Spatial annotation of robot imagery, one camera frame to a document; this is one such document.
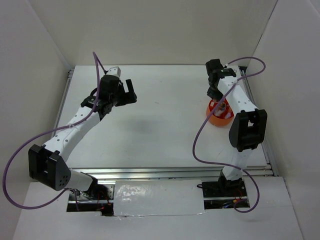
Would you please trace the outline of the pink glue bottle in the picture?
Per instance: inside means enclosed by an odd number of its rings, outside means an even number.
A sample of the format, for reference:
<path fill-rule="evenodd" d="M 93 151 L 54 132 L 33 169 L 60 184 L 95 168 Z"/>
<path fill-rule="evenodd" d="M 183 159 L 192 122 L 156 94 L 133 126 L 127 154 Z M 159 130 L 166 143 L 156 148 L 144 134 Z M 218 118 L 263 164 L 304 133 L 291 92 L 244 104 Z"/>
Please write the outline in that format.
<path fill-rule="evenodd" d="M 226 110 L 227 105 L 225 102 L 222 102 L 220 105 L 217 105 L 217 109 L 214 112 L 216 117 L 220 117 Z"/>

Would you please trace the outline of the purple pink highlighter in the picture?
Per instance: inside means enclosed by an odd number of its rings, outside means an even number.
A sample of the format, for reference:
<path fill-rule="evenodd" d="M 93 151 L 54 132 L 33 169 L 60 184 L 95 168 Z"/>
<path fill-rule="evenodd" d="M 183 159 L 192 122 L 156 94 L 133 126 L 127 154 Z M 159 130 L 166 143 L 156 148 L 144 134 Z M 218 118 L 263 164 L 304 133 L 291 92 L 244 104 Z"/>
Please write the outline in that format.
<path fill-rule="evenodd" d="M 231 113 L 230 112 L 228 112 L 226 115 L 225 115 L 225 119 L 229 119 L 231 117 Z"/>

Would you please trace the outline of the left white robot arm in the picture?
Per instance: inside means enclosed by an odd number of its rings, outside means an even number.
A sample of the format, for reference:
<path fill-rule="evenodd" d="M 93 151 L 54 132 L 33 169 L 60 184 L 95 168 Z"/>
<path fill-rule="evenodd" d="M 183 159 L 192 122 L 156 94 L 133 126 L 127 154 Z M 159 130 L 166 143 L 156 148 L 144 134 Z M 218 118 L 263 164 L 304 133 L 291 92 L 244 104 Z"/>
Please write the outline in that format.
<path fill-rule="evenodd" d="M 66 128 L 54 137 L 28 151 L 29 176 L 55 191 L 79 190 L 88 200 L 97 197 L 99 184 L 95 177 L 67 166 L 72 151 L 83 137 L 111 112 L 113 107 L 136 103 L 137 95 L 131 79 L 122 82 L 116 75 L 106 74 L 80 104 Z"/>

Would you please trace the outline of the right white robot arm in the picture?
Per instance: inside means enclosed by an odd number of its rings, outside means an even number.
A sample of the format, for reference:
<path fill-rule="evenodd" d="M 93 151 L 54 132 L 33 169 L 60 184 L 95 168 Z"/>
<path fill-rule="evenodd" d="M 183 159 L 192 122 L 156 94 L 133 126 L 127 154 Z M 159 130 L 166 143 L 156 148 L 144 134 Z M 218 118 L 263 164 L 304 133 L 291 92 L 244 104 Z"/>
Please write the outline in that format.
<path fill-rule="evenodd" d="M 225 99 L 234 115 L 228 133 L 234 155 L 218 179 L 220 194 L 230 196 L 242 183 L 242 169 L 247 167 L 252 151 L 264 141 L 268 115 L 250 101 L 234 69 L 223 66 L 218 58 L 206 62 L 205 67 L 209 84 L 207 95 L 215 102 L 227 95 Z"/>

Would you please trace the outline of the small white red box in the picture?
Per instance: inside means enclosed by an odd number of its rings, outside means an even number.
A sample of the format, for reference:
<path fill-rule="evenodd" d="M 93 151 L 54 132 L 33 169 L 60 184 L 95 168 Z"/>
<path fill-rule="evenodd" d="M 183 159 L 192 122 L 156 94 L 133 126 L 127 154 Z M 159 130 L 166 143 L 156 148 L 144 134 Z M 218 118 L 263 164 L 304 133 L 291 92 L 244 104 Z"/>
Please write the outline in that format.
<path fill-rule="evenodd" d="M 215 101 L 213 101 L 213 100 L 210 101 L 210 106 L 211 106 L 212 108 L 213 108 L 216 104 L 217 104 L 217 102 L 215 102 Z"/>

